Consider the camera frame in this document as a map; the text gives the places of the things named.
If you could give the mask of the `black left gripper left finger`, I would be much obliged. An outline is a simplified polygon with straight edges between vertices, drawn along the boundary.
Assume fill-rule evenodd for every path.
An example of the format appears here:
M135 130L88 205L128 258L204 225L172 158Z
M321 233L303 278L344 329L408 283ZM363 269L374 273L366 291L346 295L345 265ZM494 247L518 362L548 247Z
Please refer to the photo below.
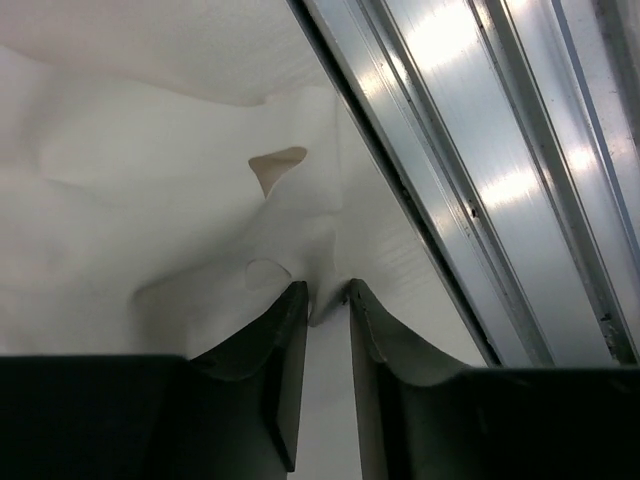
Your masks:
M5 479L284 479L295 468L308 287L193 358L5 356Z

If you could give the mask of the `white bra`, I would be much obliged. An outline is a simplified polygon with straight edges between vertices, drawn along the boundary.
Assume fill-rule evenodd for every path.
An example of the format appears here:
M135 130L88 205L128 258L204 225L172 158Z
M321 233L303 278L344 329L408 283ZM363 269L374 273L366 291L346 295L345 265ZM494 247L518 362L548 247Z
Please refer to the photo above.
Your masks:
M197 100L1 52L1 350L194 355L335 286L338 101Z

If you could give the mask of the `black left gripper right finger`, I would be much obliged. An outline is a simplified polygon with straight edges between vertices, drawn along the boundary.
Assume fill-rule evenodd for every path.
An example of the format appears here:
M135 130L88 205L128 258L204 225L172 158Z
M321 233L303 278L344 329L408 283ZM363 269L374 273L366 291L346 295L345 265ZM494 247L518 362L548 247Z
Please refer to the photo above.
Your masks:
M635 368L477 368L349 283L367 479L635 479Z

